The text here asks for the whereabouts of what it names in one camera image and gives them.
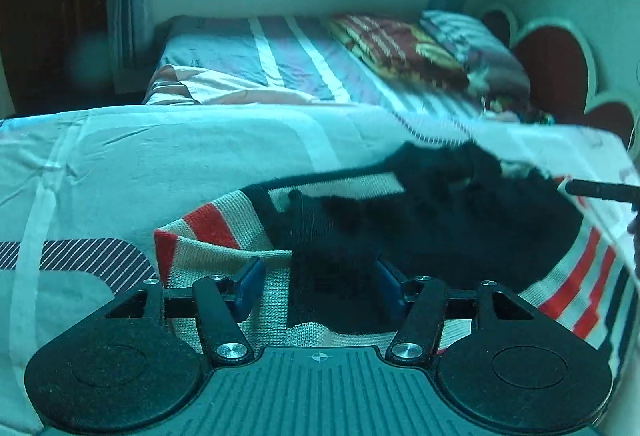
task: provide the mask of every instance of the heart-shaped headboard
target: heart-shaped headboard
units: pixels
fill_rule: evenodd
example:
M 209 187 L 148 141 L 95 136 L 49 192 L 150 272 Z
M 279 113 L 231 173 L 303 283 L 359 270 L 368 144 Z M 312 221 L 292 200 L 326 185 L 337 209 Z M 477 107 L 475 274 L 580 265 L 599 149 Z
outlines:
M 559 124 L 613 132 L 632 159 L 638 156 L 638 105 L 625 93 L 598 91 L 591 47 L 570 21 L 542 18 L 529 22 L 517 33 L 512 51 L 529 76 L 534 106 L 550 112 Z
M 500 39 L 502 44 L 511 48 L 518 32 L 518 19 L 514 13 L 503 4 L 495 3 L 487 6 L 480 15 L 482 24 Z

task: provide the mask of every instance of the metal screw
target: metal screw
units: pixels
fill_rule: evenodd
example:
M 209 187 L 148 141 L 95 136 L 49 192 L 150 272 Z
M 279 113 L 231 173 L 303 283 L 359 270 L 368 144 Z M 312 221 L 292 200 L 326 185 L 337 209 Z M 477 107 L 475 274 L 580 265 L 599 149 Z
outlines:
M 422 354 L 422 348 L 412 342 L 402 342 L 393 346 L 391 352 L 398 358 L 418 358 Z
M 245 356 L 248 352 L 249 349 L 247 346 L 239 342 L 228 342 L 218 346 L 216 349 L 216 353 L 227 360 L 237 360 Z

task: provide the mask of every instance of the round pad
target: round pad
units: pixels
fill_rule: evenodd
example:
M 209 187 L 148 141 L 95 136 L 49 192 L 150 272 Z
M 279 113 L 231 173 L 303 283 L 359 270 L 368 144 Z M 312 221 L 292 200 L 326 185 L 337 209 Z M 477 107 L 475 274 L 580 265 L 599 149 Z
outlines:
M 593 422 L 611 390 L 606 359 L 547 321 L 498 322 L 459 340 L 438 363 L 439 389 L 501 432 L 562 433 Z
M 182 408 L 202 382 L 201 358 L 151 321 L 102 320 L 31 359 L 25 386 L 61 430 L 130 432 Z
M 503 350 L 494 356 L 492 365 L 498 378 L 523 389 L 555 386 L 566 376 L 566 364 L 562 357 L 534 346 Z

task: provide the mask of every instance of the striped bedsheet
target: striped bedsheet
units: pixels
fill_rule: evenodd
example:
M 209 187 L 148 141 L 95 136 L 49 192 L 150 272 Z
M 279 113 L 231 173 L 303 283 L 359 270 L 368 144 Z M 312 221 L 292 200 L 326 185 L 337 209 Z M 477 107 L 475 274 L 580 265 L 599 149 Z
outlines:
M 317 18 L 175 19 L 159 67 L 191 66 L 330 102 L 359 102 L 441 118 L 477 118 L 478 102 L 422 82 L 383 80 Z

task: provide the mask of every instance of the wooden cabinet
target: wooden cabinet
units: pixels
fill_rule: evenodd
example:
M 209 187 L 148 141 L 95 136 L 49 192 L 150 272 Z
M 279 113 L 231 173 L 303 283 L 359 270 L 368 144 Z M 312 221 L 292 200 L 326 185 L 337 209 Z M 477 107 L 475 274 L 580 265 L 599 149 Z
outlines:
M 110 77 L 94 88 L 69 77 L 74 48 L 88 36 L 105 41 L 106 31 L 106 0 L 0 0 L 0 52 L 17 112 L 84 90 L 112 92 Z

